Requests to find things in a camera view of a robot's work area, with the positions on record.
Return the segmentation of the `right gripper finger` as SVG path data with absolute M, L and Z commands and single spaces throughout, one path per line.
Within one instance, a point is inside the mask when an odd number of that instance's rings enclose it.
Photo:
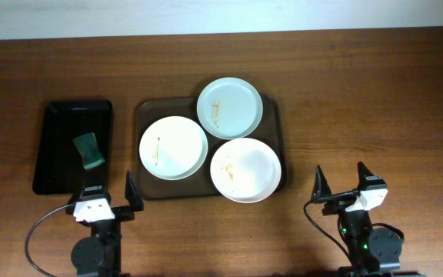
M 358 178 L 359 190 L 366 190 L 368 187 L 378 184 L 377 176 L 373 175 L 363 162 L 358 162 Z
M 331 196 L 331 189 L 328 185 L 327 179 L 319 165 L 315 170 L 315 182 L 311 193 L 311 200 L 316 200 Z

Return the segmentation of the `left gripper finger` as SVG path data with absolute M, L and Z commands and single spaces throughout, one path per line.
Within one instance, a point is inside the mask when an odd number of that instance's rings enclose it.
M 143 207 L 143 201 L 137 192 L 132 173 L 129 170 L 126 173 L 125 180 L 125 199 L 131 208 Z
M 82 197 L 82 193 L 84 192 L 87 183 L 87 175 L 88 173 L 83 171 L 78 177 L 76 188 L 72 194 L 72 197 L 69 199 L 70 203 L 76 203 Z

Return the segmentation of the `green sponge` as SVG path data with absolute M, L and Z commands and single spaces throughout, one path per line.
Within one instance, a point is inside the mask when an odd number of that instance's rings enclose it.
M 94 132 L 74 138 L 73 143 L 81 156 L 85 171 L 90 171 L 105 163 L 105 158 L 99 150 Z

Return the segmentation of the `white plate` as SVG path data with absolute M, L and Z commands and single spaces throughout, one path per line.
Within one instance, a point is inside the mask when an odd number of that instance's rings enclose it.
M 208 139 L 200 125 L 182 116 L 153 122 L 140 138 L 139 158 L 146 170 L 174 181 L 194 174 L 208 154 Z
M 281 162 L 267 144 L 254 138 L 237 138 L 213 155 L 210 176 L 227 199 L 250 204 L 269 197 L 282 177 Z

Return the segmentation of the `pale blue plate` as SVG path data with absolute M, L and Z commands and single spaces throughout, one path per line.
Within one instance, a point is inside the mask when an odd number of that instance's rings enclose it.
M 263 102 L 249 82 L 234 77 L 214 80 L 196 104 L 198 120 L 214 137 L 232 140 L 251 134 L 261 122 Z

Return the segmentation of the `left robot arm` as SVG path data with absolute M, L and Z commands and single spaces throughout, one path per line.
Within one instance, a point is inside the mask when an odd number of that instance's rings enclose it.
M 80 185 L 68 201 L 68 214 L 91 229 L 91 235 L 80 239 L 71 252 L 71 261 L 78 276 L 128 276 L 122 271 L 123 222 L 135 219 L 144 209 L 131 172 L 125 177 L 127 205 L 111 207 L 111 196 L 102 185 Z

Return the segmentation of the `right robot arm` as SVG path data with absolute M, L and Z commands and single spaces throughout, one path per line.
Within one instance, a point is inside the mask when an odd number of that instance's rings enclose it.
M 339 276 L 387 277 L 419 276 L 418 272 L 401 272 L 400 255 L 405 235 L 392 225 L 373 223 L 369 211 L 379 207 L 388 194 L 385 180 L 372 173 L 363 162 L 358 163 L 358 186 L 333 194 L 320 166 L 315 170 L 311 198 L 303 211 L 308 221 L 343 251 L 349 267 L 338 269 Z M 308 214 L 310 205 L 320 205 L 322 215 L 336 215 L 337 239 L 324 231 Z

